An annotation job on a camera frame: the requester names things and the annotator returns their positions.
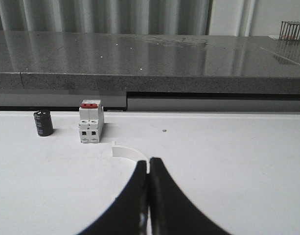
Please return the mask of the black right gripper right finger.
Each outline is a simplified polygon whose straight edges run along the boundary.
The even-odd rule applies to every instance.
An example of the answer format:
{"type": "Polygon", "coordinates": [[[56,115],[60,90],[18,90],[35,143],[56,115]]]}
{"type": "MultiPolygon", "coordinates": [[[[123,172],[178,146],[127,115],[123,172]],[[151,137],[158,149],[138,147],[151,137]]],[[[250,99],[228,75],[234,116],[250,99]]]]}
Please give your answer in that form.
{"type": "Polygon", "coordinates": [[[175,183],[162,159],[150,159],[149,206],[154,235],[228,235],[175,183]]]}

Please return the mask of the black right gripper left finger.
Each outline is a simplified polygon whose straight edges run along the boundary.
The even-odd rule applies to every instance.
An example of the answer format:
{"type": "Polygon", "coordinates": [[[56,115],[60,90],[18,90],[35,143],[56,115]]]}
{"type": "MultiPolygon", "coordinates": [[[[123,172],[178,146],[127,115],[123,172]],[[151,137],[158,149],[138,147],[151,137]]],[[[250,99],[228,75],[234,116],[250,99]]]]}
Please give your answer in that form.
{"type": "Polygon", "coordinates": [[[114,202],[103,214],[80,232],[81,235],[145,235],[148,220],[147,163],[136,168],[114,202]]]}

